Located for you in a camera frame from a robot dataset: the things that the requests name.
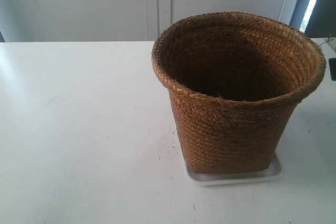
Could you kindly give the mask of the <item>brown woven basket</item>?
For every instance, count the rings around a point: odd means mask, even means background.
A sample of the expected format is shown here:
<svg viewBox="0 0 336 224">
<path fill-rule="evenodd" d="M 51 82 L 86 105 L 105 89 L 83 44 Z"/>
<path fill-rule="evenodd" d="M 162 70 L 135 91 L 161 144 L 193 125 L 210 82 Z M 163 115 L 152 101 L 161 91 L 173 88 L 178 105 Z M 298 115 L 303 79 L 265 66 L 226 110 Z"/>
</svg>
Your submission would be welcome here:
<svg viewBox="0 0 336 224">
<path fill-rule="evenodd" d="M 201 174 L 267 169 L 293 111 L 326 71 L 321 48 L 304 33 L 232 11 L 175 22 L 151 60 L 184 160 Z"/>
</svg>

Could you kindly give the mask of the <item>white plastic tray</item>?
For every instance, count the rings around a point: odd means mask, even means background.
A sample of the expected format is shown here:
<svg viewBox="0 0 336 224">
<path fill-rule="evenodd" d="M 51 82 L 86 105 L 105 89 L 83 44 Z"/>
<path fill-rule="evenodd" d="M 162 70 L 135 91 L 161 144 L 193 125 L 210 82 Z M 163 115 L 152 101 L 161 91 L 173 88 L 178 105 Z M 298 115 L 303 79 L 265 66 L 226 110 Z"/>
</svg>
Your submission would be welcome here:
<svg viewBox="0 0 336 224">
<path fill-rule="evenodd" d="M 280 160 L 275 155 L 269 167 L 257 172 L 232 173 L 232 174 L 212 174 L 196 173 L 188 168 L 185 159 L 182 157 L 186 177 L 199 186 L 220 186 L 243 183 L 267 182 L 279 179 L 283 172 Z"/>
</svg>

